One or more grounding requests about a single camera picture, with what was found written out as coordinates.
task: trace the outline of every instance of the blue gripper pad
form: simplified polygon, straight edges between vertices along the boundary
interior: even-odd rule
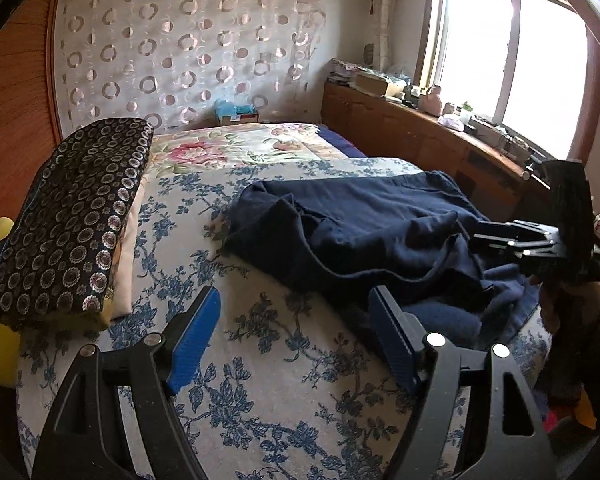
[[[395,381],[411,395],[417,395],[422,378],[415,354],[424,348],[422,339],[426,332],[422,325],[413,314],[400,309],[385,286],[371,289],[369,316]]]
[[[190,319],[184,318],[186,322],[184,327],[177,326],[177,323],[182,322],[183,318],[176,318],[190,315],[192,310],[193,316]],[[193,374],[200,364],[202,354],[205,352],[219,318],[220,294],[212,286],[205,286],[189,311],[178,314],[169,323],[171,325],[175,322],[177,328],[182,330],[182,334],[171,350],[171,373],[166,380],[166,386],[172,396],[175,396],[183,386],[191,384]],[[164,331],[167,338],[169,337],[168,329],[169,327]]]

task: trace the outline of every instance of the blue floral bed sheet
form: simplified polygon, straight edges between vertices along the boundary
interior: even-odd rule
[[[203,285],[222,314],[176,411],[210,480],[381,478],[411,413],[412,399],[318,295],[300,296],[221,253],[224,212],[259,179],[294,180],[417,173],[392,158],[311,160],[224,168],[156,179],[139,216],[133,313],[101,333],[27,332],[18,371],[18,428],[31,470],[54,395],[87,342],[124,348],[158,332]],[[539,311],[510,345],[534,383],[550,344]],[[128,388],[121,406],[134,465],[152,478]],[[438,477],[455,464],[467,389],[456,400]]]

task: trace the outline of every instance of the bed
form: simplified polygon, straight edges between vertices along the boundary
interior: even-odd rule
[[[29,471],[46,413],[87,342],[124,348],[158,332],[203,285],[221,319],[190,386],[175,399],[210,479],[380,478],[413,405],[319,296],[300,296],[222,254],[224,211],[255,180],[392,176],[419,168],[392,158],[348,158],[312,124],[238,124],[154,137],[145,171],[129,316],[104,332],[23,334],[18,430]],[[348,146],[341,145],[347,151]],[[533,313],[510,348],[530,384],[550,345]],[[120,389],[136,471],[152,478],[128,388]],[[438,475],[454,468],[468,391],[458,392]]]

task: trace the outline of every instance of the dark blue cloth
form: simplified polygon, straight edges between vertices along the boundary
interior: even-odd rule
[[[318,135],[326,140],[334,148],[338,148],[349,158],[366,158],[366,155],[357,149],[343,136],[338,135],[333,130],[328,129],[324,124],[318,124]]]
[[[375,285],[427,330],[473,348],[507,343],[538,304],[516,265],[469,251],[486,218],[438,171],[256,182],[229,216],[227,250],[292,290],[320,292],[367,341],[356,308]]]

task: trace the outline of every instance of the wall covering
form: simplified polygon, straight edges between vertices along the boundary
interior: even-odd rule
[[[193,128],[216,100],[302,120],[321,0],[59,0],[62,134],[114,116]]]

